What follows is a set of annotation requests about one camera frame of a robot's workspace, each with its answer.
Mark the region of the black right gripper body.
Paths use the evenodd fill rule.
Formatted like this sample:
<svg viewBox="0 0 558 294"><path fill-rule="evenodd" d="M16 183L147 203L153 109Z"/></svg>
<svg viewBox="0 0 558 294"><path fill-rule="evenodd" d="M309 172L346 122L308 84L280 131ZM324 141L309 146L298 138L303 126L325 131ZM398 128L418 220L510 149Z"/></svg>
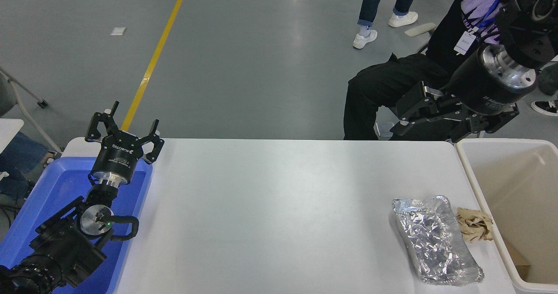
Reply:
<svg viewBox="0 0 558 294"><path fill-rule="evenodd" d="M504 49L478 49L454 72L446 87L468 109L496 115L531 91L531 70Z"/></svg>

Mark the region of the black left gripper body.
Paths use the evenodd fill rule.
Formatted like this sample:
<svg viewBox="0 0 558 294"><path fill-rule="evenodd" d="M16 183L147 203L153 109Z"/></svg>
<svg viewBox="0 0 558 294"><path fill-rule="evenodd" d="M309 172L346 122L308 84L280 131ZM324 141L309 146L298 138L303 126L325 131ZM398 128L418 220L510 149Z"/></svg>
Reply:
<svg viewBox="0 0 558 294"><path fill-rule="evenodd" d="M101 141L101 149L90 171L92 184L103 179L127 185L143 156L140 138L127 132L112 132Z"/></svg>

